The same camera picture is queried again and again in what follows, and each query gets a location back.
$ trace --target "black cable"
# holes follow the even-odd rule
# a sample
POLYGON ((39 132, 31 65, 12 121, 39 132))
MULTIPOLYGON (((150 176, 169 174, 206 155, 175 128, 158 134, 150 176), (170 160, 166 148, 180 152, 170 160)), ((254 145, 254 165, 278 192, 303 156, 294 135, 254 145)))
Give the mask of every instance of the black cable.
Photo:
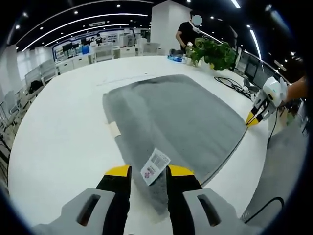
POLYGON ((237 91, 238 93, 244 95, 245 97, 247 97, 248 99, 251 100, 251 96, 247 93, 244 93, 243 92, 243 87, 238 83, 236 82, 235 80, 231 79, 231 78, 228 78, 228 77, 218 77, 218 76, 215 76, 214 79, 222 84, 224 84, 225 86, 231 88, 231 89, 234 89, 235 91, 237 91))
POLYGON ((282 208, 285 205, 284 199, 281 197, 274 197, 272 199, 269 200, 269 202, 267 202, 261 209, 259 209, 253 216, 251 216, 248 220, 245 221, 245 224, 247 222, 249 222, 250 220, 252 220, 254 217, 256 217, 262 210, 265 209, 265 207, 267 207, 270 203, 272 203, 273 201, 278 200, 280 202, 280 204, 282 205, 282 208))
POLYGON ((275 129, 275 127, 276 127, 276 123, 277 123, 277 114, 278 114, 278 110, 276 110, 275 123, 274 123, 274 127, 273 127, 273 129, 272 129, 272 132, 271 132, 271 134, 270 134, 270 136, 269 136, 269 138, 268 138, 268 143, 269 143, 269 141, 270 141, 270 138, 272 138, 274 129, 275 129))

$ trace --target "table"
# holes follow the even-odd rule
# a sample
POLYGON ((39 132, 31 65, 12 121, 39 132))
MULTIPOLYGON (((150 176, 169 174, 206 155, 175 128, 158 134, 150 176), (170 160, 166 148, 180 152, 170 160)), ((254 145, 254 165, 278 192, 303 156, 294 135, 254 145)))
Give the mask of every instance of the table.
MULTIPOLYGON (((246 119, 252 102, 218 83, 235 73, 211 71, 167 60, 165 56, 130 57, 91 64, 55 77, 26 113, 13 144, 9 190, 26 223, 50 223, 62 206, 94 188, 110 168, 124 165, 110 133, 102 96, 136 81, 185 74, 218 96, 246 119)), ((251 127, 218 174, 205 186, 232 204, 240 217, 258 185, 266 157, 268 122, 251 127)), ((157 216, 132 184, 125 234, 171 234, 168 215, 157 216)))

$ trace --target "tape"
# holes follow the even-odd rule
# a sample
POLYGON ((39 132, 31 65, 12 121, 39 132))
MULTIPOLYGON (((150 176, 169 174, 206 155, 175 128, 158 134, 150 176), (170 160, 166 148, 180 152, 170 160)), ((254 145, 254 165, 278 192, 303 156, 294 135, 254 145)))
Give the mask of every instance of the tape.
POLYGON ((109 128, 111 130, 111 134, 113 135, 113 138, 121 135, 121 132, 119 131, 115 121, 109 124, 109 128))

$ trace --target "white tag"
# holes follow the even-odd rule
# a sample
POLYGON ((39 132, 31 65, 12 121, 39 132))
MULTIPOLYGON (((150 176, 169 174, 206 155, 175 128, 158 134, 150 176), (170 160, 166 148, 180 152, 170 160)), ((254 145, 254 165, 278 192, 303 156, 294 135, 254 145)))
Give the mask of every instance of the white tag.
POLYGON ((114 122, 111 122, 111 123, 109 124, 109 128, 110 128, 111 134, 113 135, 114 138, 121 135, 121 133, 120 133, 120 131, 119 131, 119 128, 117 127, 115 121, 114 121, 114 122))
POLYGON ((140 171, 147 185, 152 184, 154 180, 156 180, 170 161, 171 159, 169 159, 164 153, 156 148, 154 149, 152 155, 140 171))

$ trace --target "gray floor mat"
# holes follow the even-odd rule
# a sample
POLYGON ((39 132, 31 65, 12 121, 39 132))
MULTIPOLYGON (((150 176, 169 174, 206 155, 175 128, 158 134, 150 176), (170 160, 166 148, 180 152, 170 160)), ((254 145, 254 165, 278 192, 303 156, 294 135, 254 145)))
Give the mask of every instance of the gray floor mat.
POLYGON ((154 148, 172 165, 192 170, 201 182, 225 163, 243 137, 244 120, 226 103, 185 75, 136 82, 103 96, 108 122, 121 135, 115 141, 141 193, 158 213, 167 207, 165 175, 147 186, 140 170, 154 148))

